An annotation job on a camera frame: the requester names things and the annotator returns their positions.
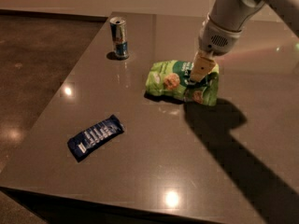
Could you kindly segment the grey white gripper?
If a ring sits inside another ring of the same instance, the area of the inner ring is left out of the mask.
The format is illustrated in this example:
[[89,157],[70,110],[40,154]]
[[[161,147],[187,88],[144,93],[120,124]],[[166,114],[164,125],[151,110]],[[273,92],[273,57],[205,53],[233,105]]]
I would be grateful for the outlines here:
[[242,34],[242,22],[235,18],[208,14],[199,34],[199,49],[193,60],[190,80],[200,82],[215,67],[214,56],[224,55],[232,50]]

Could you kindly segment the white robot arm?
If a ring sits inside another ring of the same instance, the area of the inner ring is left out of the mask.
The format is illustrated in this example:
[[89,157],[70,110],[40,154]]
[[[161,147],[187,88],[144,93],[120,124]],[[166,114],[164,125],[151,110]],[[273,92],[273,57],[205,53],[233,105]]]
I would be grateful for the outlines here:
[[200,82],[216,66],[215,57],[228,53],[246,22],[268,5],[299,36],[299,0],[215,0],[199,34],[191,80]]

